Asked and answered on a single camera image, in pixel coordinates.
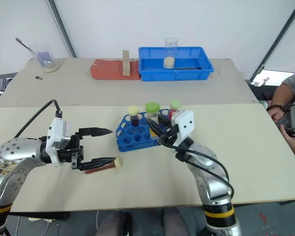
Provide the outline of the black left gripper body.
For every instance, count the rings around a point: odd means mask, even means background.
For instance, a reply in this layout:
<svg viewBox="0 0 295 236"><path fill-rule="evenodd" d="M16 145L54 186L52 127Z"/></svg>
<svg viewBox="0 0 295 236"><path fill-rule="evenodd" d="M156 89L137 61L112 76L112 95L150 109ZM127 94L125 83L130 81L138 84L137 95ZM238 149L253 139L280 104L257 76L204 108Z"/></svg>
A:
<svg viewBox="0 0 295 236"><path fill-rule="evenodd" d="M76 132L71 136L68 144L57 151L60 163L71 163L72 169L84 170L84 148L80 145L82 136Z"/></svg>

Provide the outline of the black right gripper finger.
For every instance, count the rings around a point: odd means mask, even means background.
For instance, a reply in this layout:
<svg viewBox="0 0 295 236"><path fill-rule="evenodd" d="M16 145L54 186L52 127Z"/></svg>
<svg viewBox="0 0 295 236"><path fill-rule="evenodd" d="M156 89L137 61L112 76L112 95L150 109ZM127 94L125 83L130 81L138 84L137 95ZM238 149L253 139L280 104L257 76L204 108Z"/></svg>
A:
<svg viewBox="0 0 295 236"><path fill-rule="evenodd" d="M151 129L151 131L157 136L157 137L161 137L165 134L165 130L162 129L158 123L156 123L153 120L148 120L147 121L149 128Z"/></svg>
<svg viewBox="0 0 295 236"><path fill-rule="evenodd" d="M171 120L165 115L158 115L158 122L162 126L172 126Z"/></svg>

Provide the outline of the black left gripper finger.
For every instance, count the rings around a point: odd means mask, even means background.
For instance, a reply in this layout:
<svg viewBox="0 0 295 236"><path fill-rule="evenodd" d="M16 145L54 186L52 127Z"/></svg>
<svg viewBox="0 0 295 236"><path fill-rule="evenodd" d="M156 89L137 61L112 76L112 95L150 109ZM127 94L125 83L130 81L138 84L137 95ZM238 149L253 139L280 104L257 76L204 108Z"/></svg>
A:
<svg viewBox="0 0 295 236"><path fill-rule="evenodd" d="M104 136L107 134L111 134L112 130L106 128L98 128L98 127L89 127L89 128L79 128L79 135L82 138L83 136Z"/></svg>
<svg viewBox="0 0 295 236"><path fill-rule="evenodd" d="M101 168L101 167L107 166L110 163L114 163L116 159L117 159L116 157L101 157L101 158L92 159L89 162L81 162L79 166L79 170L88 171L88 170Z"/></svg>

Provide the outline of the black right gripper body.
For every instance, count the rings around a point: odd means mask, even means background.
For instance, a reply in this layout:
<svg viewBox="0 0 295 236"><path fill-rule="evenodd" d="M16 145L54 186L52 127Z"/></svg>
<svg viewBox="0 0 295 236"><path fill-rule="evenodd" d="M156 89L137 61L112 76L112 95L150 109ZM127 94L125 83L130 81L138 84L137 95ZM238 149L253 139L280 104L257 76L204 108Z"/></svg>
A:
<svg viewBox="0 0 295 236"><path fill-rule="evenodd" d="M177 140L177 133L179 132L179 127L177 124L171 127L167 127L165 132L159 137L158 143L163 146L172 146Z"/></svg>

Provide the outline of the person's right hand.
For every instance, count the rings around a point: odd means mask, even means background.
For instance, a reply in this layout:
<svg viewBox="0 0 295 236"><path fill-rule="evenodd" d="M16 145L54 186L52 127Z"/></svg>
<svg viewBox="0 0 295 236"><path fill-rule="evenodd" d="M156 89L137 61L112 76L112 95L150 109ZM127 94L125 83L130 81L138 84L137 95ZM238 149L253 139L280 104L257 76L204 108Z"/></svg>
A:
<svg viewBox="0 0 295 236"><path fill-rule="evenodd" d="M277 123L285 114L280 106L271 106L267 108L267 112L275 123Z"/></svg>

